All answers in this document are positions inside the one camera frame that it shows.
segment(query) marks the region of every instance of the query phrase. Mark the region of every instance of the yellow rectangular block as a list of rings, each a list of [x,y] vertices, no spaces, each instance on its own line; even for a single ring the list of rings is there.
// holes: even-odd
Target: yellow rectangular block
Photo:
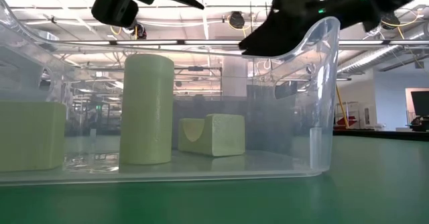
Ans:
[[[66,106],[0,102],[0,171],[45,170],[64,159]]]
[[[244,154],[244,117],[210,114],[205,119],[181,119],[178,149],[209,156]]]

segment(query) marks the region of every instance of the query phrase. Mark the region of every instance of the overhead camera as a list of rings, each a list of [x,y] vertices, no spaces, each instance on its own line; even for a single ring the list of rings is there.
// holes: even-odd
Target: overhead camera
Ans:
[[[146,40],[147,38],[145,26],[141,23],[135,21],[131,27],[127,27],[126,29],[124,31],[134,36],[136,40]]]

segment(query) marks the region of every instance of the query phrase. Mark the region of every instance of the red object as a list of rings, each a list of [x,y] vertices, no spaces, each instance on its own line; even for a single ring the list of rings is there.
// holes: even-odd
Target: red object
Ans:
[[[349,126],[352,126],[353,124],[357,123],[355,116],[349,116]],[[346,129],[346,122],[344,120],[344,117],[337,121],[337,126],[334,126],[334,130],[344,130]]]

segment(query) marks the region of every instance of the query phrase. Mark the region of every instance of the monitor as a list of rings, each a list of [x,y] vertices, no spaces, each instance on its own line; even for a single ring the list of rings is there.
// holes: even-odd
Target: monitor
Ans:
[[[411,92],[416,116],[429,115],[429,91]]]

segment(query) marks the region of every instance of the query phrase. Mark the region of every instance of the yellow foam block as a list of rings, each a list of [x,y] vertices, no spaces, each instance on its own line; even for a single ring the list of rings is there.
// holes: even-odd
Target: yellow foam block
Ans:
[[[136,54],[125,61],[122,164],[161,164],[172,155],[174,62]]]
[[[0,171],[46,170],[64,159],[66,106],[0,102]]]
[[[178,149],[209,156],[244,154],[244,117],[210,114],[205,119],[181,119]]]

